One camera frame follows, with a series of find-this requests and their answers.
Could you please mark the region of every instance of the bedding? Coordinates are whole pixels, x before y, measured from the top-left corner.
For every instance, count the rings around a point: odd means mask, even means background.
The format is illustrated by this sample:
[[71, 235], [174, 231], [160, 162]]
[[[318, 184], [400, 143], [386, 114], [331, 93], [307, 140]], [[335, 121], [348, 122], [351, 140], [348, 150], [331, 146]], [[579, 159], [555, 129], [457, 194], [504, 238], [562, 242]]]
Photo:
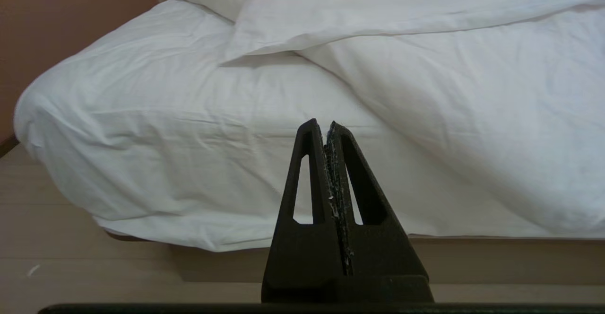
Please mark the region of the bedding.
[[[293, 52], [221, 64], [232, 33], [203, 6], [163, 1], [36, 79], [17, 104], [17, 137], [100, 226], [216, 252], [270, 245], [296, 129], [310, 118], [354, 133], [411, 234], [605, 236], [505, 206], [385, 121], [327, 45], [301, 53], [341, 79]], [[295, 217], [309, 223], [305, 172], [299, 185]]]
[[605, 0], [246, 0], [225, 60], [298, 50], [551, 232], [605, 229]]

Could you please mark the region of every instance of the white bed sheet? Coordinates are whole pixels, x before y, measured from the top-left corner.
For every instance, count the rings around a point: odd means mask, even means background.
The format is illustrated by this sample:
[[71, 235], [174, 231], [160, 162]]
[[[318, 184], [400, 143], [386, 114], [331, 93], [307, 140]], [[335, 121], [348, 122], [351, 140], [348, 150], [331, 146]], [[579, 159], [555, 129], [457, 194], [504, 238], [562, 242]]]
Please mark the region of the white bed sheet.
[[154, 241], [270, 245], [294, 135], [310, 118], [354, 133], [409, 233], [566, 236], [503, 208], [294, 53], [218, 67], [231, 29], [201, 6], [162, 2], [36, 79], [17, 137], [99, 225]]

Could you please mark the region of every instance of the wall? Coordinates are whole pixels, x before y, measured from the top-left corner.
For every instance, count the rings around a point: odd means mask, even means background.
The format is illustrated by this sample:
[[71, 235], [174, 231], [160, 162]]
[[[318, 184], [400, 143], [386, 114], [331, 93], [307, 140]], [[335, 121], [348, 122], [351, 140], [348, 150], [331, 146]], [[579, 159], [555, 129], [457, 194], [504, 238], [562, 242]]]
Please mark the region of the wall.
[[0, 0], [0, 142], [21, 92], [54, 64], [149, 10], [157, 0]]

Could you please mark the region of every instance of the black clamp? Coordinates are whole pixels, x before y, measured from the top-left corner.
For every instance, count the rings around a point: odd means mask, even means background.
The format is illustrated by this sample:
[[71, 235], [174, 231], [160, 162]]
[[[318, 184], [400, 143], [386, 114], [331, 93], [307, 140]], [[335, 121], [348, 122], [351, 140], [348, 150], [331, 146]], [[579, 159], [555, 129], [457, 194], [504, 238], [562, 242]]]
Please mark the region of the black clamp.
[[[293, 219], [305, 155], [313, 224]], [[363, 225], [354, 220], [347, 173]], [[315, 119], [298, 129], [261, 298], [264, 303], [433, 303], [428, 275], [354, 136], [335, 122], [325, 146]]]

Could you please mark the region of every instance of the white speck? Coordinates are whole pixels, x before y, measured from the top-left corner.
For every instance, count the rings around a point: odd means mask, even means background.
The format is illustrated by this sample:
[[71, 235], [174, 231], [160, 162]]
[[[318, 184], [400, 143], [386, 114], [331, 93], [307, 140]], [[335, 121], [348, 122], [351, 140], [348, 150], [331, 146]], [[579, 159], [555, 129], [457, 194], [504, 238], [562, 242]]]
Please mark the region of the white speck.
[[40, 265], [36, 265], [35, 267], [31, 268], [30, 271], [27, 272], [27, 277], [28, 278], [32, 278], [32, 276], [34, 275], [35, 271], [38, 270], [38, 268], [40, 267]]

